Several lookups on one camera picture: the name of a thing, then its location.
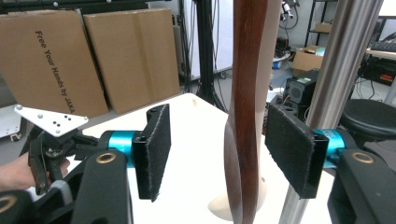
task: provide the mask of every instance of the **white table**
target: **white table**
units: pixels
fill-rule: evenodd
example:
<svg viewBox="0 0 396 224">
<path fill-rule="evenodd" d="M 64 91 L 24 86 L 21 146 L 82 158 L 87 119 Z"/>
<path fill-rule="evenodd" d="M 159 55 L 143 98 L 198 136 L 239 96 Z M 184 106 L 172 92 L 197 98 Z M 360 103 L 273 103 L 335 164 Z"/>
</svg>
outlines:
<svg viewBox="0 0 396 224">
<path fill-rule="evenodd" d="M 138 199 L 134 169 L 128 170 L 134 223 L 231 223 L 215 217 L 208 204 L 225 192 L 223 134 L 227 114 L 187 93 L 84 130 L 95 137 L 107 130 L 143 130 L 146 111 L 170 104 L 172 147 L 156 202 Z M 278 223 L 289 182 L 272 160 L 262 139 L 262 176 L 268 193 L 254 223 Z M 333 178 L 322 174 L 318 198 L 310 200 L 302 223 L 331 223 L 327 199 Z"/>
<path fill-rule="evenodd" d="M 14 112 L 14 105 L 0 108 L 0 137 L 9 135 L 11 141 L 21 140 L 20 128 L 21 115 Z"/>
</svg>

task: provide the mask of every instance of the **black foam pad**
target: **black foam pad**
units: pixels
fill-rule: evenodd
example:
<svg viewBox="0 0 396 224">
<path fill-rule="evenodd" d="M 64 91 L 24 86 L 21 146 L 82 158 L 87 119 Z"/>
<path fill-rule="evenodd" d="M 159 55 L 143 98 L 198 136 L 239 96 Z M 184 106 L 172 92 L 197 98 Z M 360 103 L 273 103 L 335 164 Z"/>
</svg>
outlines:
<svg viewBox="0 0 396 224">
<path fill-rule="evenodd" d="M 315 198 L 329 140 L 277 105 L 270 105 L 267 124 L 274 161 L 302 199 Z"/>
<path fill-rule="evenodd" d="M 134 167 L 140 199 L 157 199 L 171 147 L 169 105 L 147 112 L 148 125 L 134 139 Z"/>
</svg>

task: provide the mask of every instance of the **black stool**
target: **black stool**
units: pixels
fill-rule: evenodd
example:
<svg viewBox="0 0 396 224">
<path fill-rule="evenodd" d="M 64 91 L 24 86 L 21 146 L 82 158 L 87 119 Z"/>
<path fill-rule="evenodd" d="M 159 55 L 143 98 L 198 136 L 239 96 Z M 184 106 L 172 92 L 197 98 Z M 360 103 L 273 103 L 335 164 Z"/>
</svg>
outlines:
<svg viewBox="0 0 396 224">
<path fill-rule="evenodd" d="M 349 100 L 340 124 L 353 136 L 361 149 L 366 142 L 395 140 L 396 108 L 373 100 Z"/>
</svg>

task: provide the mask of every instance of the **metal pole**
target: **metal pole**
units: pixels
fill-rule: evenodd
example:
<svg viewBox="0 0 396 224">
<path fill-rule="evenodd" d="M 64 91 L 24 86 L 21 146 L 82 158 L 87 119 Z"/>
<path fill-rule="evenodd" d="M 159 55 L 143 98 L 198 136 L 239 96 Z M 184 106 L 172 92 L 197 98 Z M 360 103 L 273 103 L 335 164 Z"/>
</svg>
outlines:
<svg viewBox="0 0 396 224">
<path fill-rule="evenodd" d="M 396 96 L 396 81 L 393 81 L 392 85 L 390 86 L 387 97 L 385 97 L 384 103 L 387 105 L 392 105 L 395 96 Z"/>
<path fill-rule="evenodd" d="M 312 1 L 312 9 L 311 9 L 311 14 L 309 15 L 308 29 L 306 29 L 306 37 L 305 37 L 304 47 L 306 47 L 308 45 L 308 38 L 310 35 L 310 31 L 311 31 L 311 23 L 312 23 L 312 18 L 314 17 L 314 11 L 315 11 L 316 4 L 317 4 L 316 1 Z"/>
<path fill-rule="evenodd" d="M 383 0 L 340 0 L 318 75 L 306 124 L 311 129 L 338 125 Z M 279 223 L 300 223 L 308 200 L 290 186 Z"/>
<path fill-rule="evenodd" d="M 212 0 L 196 1 L 201 83 L 197 96 L 226 111 L 215 91 L 213 73 Z"/>
</svg>

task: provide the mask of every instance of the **wooden object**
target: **wooden object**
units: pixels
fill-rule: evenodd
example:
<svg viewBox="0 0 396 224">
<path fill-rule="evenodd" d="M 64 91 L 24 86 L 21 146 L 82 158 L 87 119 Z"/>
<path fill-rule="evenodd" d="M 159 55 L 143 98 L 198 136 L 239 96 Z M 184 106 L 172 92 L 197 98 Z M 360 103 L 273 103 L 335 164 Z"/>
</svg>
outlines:
<svg viewBox="0 0 396 224">
<path fill-rule="evenodd" d="M 278 0 L 233 2 L 233 90 L 224 131 L 224 169 L 233 223 L 252 223 L 257 210 L 258 143 L 279 9 Z"/>
</svg>

